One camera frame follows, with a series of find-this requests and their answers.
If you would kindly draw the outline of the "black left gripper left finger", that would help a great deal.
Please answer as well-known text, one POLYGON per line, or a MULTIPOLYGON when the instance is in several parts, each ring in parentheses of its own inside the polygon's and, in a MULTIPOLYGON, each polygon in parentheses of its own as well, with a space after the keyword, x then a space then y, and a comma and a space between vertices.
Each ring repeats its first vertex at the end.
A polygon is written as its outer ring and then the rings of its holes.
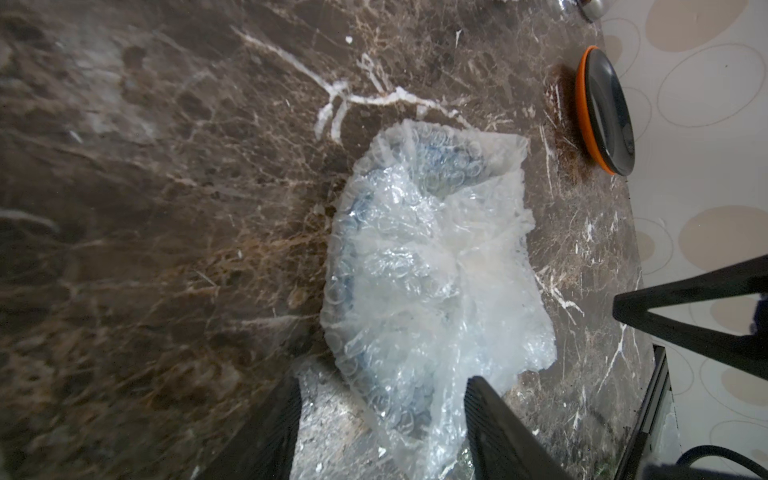
POLYGON ((301 415, 300 383, 296 377, 286 376, 198 477, 288 480, 301 415))

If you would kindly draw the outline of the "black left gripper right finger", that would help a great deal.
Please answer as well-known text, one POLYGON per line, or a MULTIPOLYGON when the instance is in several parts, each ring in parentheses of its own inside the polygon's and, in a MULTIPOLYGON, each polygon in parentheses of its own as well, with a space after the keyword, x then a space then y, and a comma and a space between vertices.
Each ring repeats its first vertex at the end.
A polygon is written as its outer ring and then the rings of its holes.
POLYGON ((464 409, 477 479, 569 477, 483 377, 468 379, 464 409))

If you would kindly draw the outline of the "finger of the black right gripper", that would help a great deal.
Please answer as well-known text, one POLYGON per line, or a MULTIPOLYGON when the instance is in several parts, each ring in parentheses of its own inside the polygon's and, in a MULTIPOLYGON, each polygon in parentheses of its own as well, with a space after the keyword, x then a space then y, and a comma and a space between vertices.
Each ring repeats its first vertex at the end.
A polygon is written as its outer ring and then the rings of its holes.
POLYGON ((767 378, 767 257, 765 255, 693 278, 614 297, 617 321, 709 359, 767 378), (759 294, 749 335, 732 335, 682 323, 655 308, 759 294))

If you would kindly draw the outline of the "dark grey dinner plate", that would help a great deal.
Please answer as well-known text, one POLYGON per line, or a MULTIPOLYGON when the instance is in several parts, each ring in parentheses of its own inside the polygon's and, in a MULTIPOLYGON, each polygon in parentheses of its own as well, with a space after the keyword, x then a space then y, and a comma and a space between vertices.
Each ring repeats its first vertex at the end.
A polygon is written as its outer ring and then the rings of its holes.
POLYGON ((598 48, 586 67, 588 108, 600 153, 616 175, 635 166, 635 140, 626 98, 607 55, 598 48))

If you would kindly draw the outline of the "orange dinner plate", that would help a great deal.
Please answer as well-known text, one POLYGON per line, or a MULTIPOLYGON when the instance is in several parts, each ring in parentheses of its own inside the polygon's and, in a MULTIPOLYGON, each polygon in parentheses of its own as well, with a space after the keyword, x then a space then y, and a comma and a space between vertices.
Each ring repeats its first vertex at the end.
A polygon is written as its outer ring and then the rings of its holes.
POLYGON ((601 169, 606 171, 609 175, 616 175, 616 172, 608 165, 607 161, 600 153, 598 144, 595 137, 595 132, 591 124, 591 117, 588 108, 587 98, 587 79, 586 67, 588 64, 588 57, 593 50, 597 50, 598 47, 593 45, 588 47, 583 53, 576 74, 575 82, 575 98, 576 109, 579 129, 581 137, 584 141, 586 149, 590 157, 600 166, 601 169))

